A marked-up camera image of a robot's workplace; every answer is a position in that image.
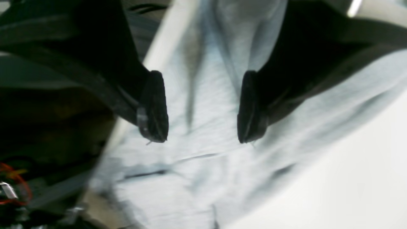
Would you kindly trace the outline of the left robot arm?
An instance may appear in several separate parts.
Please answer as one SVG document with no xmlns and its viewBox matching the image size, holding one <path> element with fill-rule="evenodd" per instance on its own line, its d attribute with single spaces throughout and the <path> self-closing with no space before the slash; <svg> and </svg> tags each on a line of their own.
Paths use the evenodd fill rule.
<svg viewBox="0 0 407 229">
<path fill-rule="evenodd" d="M 406 89 L 405 0 L 9 0 L 2 229 L 224 229 Z"/>
</svg>

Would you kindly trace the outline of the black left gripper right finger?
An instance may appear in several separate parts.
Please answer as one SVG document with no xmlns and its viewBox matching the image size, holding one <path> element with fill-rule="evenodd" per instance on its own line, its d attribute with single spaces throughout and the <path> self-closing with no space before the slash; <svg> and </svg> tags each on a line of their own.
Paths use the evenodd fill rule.
<svg viewBox="0 0 407 229">
<path fill-rule="evenodd" d="M 276 45 L 244 74 L 238 140 L 256 141 L 305 100 L 406 49 L 406 1 L 290 0 Z"/>
</svg>

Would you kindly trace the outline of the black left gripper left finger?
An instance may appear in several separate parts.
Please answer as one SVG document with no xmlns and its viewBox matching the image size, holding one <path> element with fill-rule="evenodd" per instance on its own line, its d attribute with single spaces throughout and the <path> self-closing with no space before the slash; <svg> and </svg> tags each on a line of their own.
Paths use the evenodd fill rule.
<svg viewBox="0 0 407 229">
<path fill-rule="evenodd" d="M 1 51 L 82 85 L 151 142 L 167 140 L 163 76 L 139 60 L 119 0 L 13 0 Z"/>
</svg>

